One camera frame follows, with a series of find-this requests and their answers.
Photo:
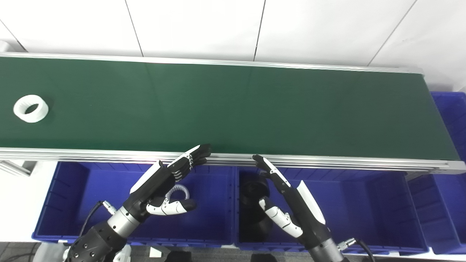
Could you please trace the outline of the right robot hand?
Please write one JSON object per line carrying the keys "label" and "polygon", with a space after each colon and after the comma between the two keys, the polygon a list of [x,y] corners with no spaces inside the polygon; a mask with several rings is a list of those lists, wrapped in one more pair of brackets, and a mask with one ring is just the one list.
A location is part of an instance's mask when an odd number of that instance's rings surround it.
{"label": "right robot hand", "polygon": [[252,156],[256,166],[264,171],[277,191],[284,197],[291,214],[283,212],[269,197],[262,197],[258,205],[283,231],[298,241],[306,250],[325,249],[331,242],[331,233],[315,198],[302,181],[293,187],[281,171],[265,157]]}

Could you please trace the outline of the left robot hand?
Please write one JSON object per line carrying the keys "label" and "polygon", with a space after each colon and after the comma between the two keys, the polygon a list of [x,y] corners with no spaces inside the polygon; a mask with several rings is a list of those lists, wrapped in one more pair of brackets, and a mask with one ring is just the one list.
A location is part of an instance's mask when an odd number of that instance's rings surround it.
{"label": "left robot hand", "polygon": [[195,166],[205,164],[210,155],[211,144],[200,144],[178,156],[168,166],[161,161],[153,164],[134,185],[128,199],[123,203],[125,213],[138,222],[144,222],[150,215],[147,205],[153,200],[156,201],[156,207],[161,204],[175,183],[188,176]]}

